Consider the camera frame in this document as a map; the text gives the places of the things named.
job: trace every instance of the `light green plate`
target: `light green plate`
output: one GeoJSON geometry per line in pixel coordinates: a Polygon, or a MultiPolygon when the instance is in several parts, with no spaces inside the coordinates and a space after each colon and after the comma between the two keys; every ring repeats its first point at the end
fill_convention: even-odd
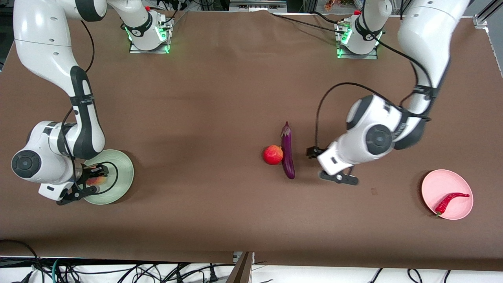
{"type": "MultiPolygon", "coordinates": [[[[117,150],[103,150],[96,157],[86,160],[85,165],[92,165],[100,162],[109,161],[119,169],[119,178],[115,186],[108,192],[98,195],[86,196],[84,199],[92,204],[109,204],[120,199],[133,183],[134,168],[131,159],[123,152],[117,150]]],[[[100,185],[98,192],[108,189],[115,181],[116,171],[110,164],[107,166],[109,174],[107,180],[100,185]]]]}

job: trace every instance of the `purple eggplant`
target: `purple eggplant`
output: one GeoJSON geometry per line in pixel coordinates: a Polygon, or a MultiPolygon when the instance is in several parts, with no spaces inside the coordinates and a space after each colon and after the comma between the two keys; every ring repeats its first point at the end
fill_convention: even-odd
{"type": "Polygon", "coordinates": [[[286,122],[281,130],[281,149],[283,150],[283,170],[289,179],[295,179],[295,168],[292,156],[292,129],[286,122]]]}

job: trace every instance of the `pink plate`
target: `pink plate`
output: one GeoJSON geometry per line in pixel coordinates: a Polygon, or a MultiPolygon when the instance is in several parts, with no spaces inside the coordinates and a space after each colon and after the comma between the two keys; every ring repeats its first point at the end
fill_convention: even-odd
{"type": "Polygon", "coordinates": [[[461,192],[470,197],[456,197],[451,200],[445,212],[440,217],[458,220],[467,216],[473,207],[473,193],[468,183],[458,174],[439,169],[431,171],[423,180],[421,193],[426,205],[435,212],[438,204],[450,193],[461,192]]]}

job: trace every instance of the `red apple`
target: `red apple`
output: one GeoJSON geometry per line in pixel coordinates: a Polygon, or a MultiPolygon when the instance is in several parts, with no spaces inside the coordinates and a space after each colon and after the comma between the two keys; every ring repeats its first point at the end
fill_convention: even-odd
{"type": "Polygon", "coordinates": [[[107,177],[105,176],[100,176],[96,178],[89,178],[86,181],[86,186],[99,186],[103,184],[107,180],[107,177]]]}
{"type": "Polygon", "coordinates": [[[264,161],[267,164],[276,165],[283,159],[283,151],[277,145],[268,146],[264,150],[264,161]]]}

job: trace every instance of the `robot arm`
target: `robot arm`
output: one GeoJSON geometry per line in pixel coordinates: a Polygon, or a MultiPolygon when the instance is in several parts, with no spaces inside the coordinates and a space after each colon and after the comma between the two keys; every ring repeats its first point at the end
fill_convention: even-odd
{"type": "Polygon", "coordinates": [[[469,2],[416,0],[412,3],[409,15],[400,26],[398,40],[404,52],[427,73],[413,64],[417,85],[407,109],[376,95],[366,96],[351,107],[346,119],[347,132],[317,156],[328,175],[379,159],[393,148],[408,148],[420,140],[427,121],[425,116],[448,69],[452,33],[469,2]]]}
{"type": "MultiPolygon", "coordinates": [[[[130,38],[139,49],[154,49],[165,41],[158,30],[162,17],[155,11],[147,12],[141,0],[109,2],[132,32],[130,38]]],[[[39,193],[50,199],[61,200],[86,175],[81,164],[75,164],[73,179],[70,156],[91,159],[105,146],[88,76],[73,57],[67,18],[99,21],[106,11],[106,0],[17,0],[14,5],[14,38],[21,63],[66,92],[76,119],[76,123],[64,126],[54,121],[38,123],[25,147],[12,159],[16,175],[41,183],[39,193]]]]}

